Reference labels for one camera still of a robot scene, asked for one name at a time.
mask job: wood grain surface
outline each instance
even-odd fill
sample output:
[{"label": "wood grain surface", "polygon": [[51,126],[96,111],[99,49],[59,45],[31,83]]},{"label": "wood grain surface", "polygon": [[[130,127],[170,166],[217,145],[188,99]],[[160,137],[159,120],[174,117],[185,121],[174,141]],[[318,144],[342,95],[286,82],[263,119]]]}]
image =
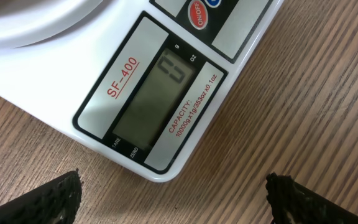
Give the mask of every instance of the wood grain surface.
[{"label": "wood grain surface", "polygon": [[270,223],[273,171],[358,215],[358,0],[286,0],[183,172],[165,184],[0,98],[0,205],[76,168],[76,223]]}]

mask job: display panel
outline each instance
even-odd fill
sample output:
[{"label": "display panel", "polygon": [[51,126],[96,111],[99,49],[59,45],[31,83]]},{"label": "display panel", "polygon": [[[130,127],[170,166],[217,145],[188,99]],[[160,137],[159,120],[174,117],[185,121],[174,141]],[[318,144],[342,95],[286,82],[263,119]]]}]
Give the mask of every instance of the display panel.
[{"label": "display panel", "polygon": [[141,149],[151,149],[167,115],[194,75],[194,67],[165,49],[113,133]]}]

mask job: black border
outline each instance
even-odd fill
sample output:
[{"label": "black border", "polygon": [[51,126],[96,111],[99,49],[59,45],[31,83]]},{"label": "black border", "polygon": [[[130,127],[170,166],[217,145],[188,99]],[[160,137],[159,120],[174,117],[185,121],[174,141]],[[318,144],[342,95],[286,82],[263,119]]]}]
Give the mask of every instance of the black border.
[{"label": "black border", "polygon": [[[187,29],[185,26],[183,26],[181,23],[179,23],[179,21],[177,21],[176,17],[174,17],[172,14],[170,14],[168,11],[166,11],[163,7],[161,7],[159,4],[157,4],[155,2],[155,0],[150,0],[150,3],[155,6],[157,9],[159,9],[160,11],[162,11],[165,15],[167,15],[169,18],[171,18],[173,21],[175,21],[177,24],[179,24],[179,26],[181,26],[182,28],[184,28],[185,30],[187,30],[191,35],[193,35],[194,37],[196,37],[198,40],[200,40],[197,36],[194,35],[193,30],[189,30]],[[266,4],[264,10],[262,10],[262,12],[260,13],[258,19],[256,20],[254,26],[252,26],[251,30],[249,31],[246,39],[243,41],[243,43],[241,44],[239,50],[237,51],[236,55],[234,56],[234,58],[230,58],[228,57],[226,54],[224,54],[223,52],[221,52],[219,49],[217,49],[216,47],[214,47],[211,44],[205,43],[202,40],[202,43],[204,43],[205,45],[207,45],[208,47],[210,47],[211,49],[213,49],[216,53],[218,53],[220,56],[224,57],[227,61],[229,61],[230,63],[234,64],[236,62],[236,60],[238,59],[238,57],[240,56],[241,52],[244,50],[244,47],[246,47],[246,45],[248,44],[248,41],[250,40],[250,38],[252,37],[252,35],[254,34],[256,28],[259,26],[261,20],[263,19],[263,17],[265,16],[267,10],[271,7],[273,3],[273,0],[269,0],[268,3]]]},{"label": "black border", "polygon": [[[171,162],[169,163],[169,165],[167,166],[166,169],[164,170],[156,170],[153,167],[148,166],[147,164],[135,159],[130,158],[129,156],[123,154],[122,152],[113,149],[112,147],[106,145],[103,142],[103,139],[100,139],[98,137],[96,137],[95,135],[87,132],[86,130],[84,130],[83,128],[80,127],[80,125],[78,124],[78,118],[80,117],[80,114],[83,112],[85,106],[88,104],[89,100],[91,99],[91,97],[93,96],[93,94],[95,93],[95,91],[98,89],[100,83],[102,82],[102,80],[105,78],[106,74],[108,73],[110,67],[113,65],[113,63],[115,62],[115,60],[118,58],[119,54],[121,53],[121,51],[123,50],[123,48],[125,47],[125,45],[127,44],[128,40],[130,39],[130,37],[132,36],[132,34],[135,32],[135,30],[137,29],[137,26],[140,24],[140,22],[142,21],[142,19],[146,17],[148,19],[150,19],[152,22],[154,22],[156,25],[158,25],[160,28],[162,28],[164,31],[168,32],[168,38],[173,38],[175,40],[179,40],[182,44],[187,45],[186,49],[191,49],[192,52],[196,52],[198,54],[198,56],[200,56],[202,59],[204,59],[204,64],[206,62],[210,63],[211,65],[213,65],[214,67],[216,67],[218,70],[220,70],[221,72],[223,72],[223,77],[220,80],[220,82],[217,84],[215,90],[212,92],[209,100],[205,103],[204,108],[200,111],[200,114],[198,115],[198,118],[196,119],[196,121],[193,123],[192,127],[190,128],[188,134],[185,136],[185,138],[183,139],[182,143],[180,144],[178,150],[176,151],[175,155],[172,157]],[[166,47],[166,42],[167,40],[164,42],[164,44],[162,45],[162,47],[158,50],[158,52],[162,52],[164,50],[164,48]],[[144,81],[144,79],[146,78],[148,74],[147,71],[153,67],[154,63],[157,61],[159,54],[156,54],[155,58],[152,60],[152,62],[150,63],[150,65],[147,67],[147,70],[145,71],[144,75],[142,76],[142,78],[140,78],[141,80]],[[196,72],[200,72],[200,68],[198,68],[197,65],[193,65],[195,66],[195,68],[197,69]],[[192,86],[192,83],[194,82],[195,78],[198,76],[198,73],[193,77],[193,80],[191,81],[191,83],[188,85],[187,90],[184,92],[183,97],[186,95],[188,89]],[[88,93],[88,95],[86,96],[86,98],[84,99],[84,101],[82,102],[81,106],[79,107],[78,111],[75,113],[74,117],[73,117],[73,125],[74,128],[77,129],[78,131],[86,134],[87,136],[93,138],[94,140],[96,140],[97,142],[101,143],[104,146],[107,146],[108,148],[110,148],[111,150],[114,150],[120,154],[122,154],[123,156],[127,157],[128,159],[148,168],[149,170],[155,172],[156,174],[165,174],[169,171],[169,169],[171,168],[173,162],[175,161],[175,159],[177,158],[177,156],[179,155],[180,151],[182,150],[183,146],[185,145],[185,143],[187,142],[187,139],[190,137],[190,135],[192,134],[193,130],[195,129],[196,125],[198,124],[198,121],[201,119],[202,115],[204,114],[205,110],[207,109],[207,107],[209,106],[210,102],[212,101],[212,99],[214,98],[216,92],[219,90],[219,87],[222,85],[223,81],[225,80],[225,78],[227,77],[227,71],[225,71],[223,68],[221,68],[219,65],[215,64],[212,60],[210,60],[208,57],[206,57],[205,55],[203,55],[202,53],[200,53],[199,51],[197,51],[196,49],[194,49],[194,47],[192,47],[190,44],[186,43],[183,39],[179,38],[179,36],[177,36],[176,34],[174,34],[172,31],[170,31],[168,28],[166,28],[165,26],[163,26],[161,23],[159,23],[156,19],[154,19],[150,14],[146,13],[145,11],[142,11],[139,18],[135,21],[134,25],[132,26],[132,28],[130,29],[130,31],[128,32],[128,34],[125,36],[124,40],[122,41],[121,45],[118,47],[118,49],[116,50],[116,52],[114,53],[114,55],[112,56],[111,60],[108,62],[108,64],[106,65],[106,67],[104,68],[102,74],[100,75],[100,77],[97,79],[96,83],[93,85],[92,89],[90,90],[90,92]],[[130,97],[132,95],[135,95],[137,91],[132,91]],[[128,100],[125,102],[125,105],[128,104],[131,100],[131,98],[128,98]]]}]

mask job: black object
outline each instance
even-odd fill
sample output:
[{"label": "black object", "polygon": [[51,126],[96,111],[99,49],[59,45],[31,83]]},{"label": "black object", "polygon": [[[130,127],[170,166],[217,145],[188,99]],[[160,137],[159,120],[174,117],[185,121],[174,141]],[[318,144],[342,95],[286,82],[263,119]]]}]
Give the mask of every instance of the black object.
[{"label": "black object", "polygon": [[358,216],[337,206],[291,177],[269,174],[267,201],[272,206],[272,224],[358,224]]},{"label": "black object", "polygon": [[81,202],[77,171],[0,206],[0,224],[72,224]]}]

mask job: button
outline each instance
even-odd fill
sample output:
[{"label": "button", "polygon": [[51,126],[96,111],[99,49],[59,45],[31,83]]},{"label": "button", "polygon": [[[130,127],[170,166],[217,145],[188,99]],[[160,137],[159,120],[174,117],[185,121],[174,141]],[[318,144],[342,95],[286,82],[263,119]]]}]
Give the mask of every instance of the button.
[{"label": "button", "polygon": [[204,29],[208,23],[208,11],[200,0],[192,0],[189,4],[188,15],[191,25],[194,28]]},{"label": "button", "polygon": [[218,7],[222,0],[205,0],[205,2],[209,7]]}]

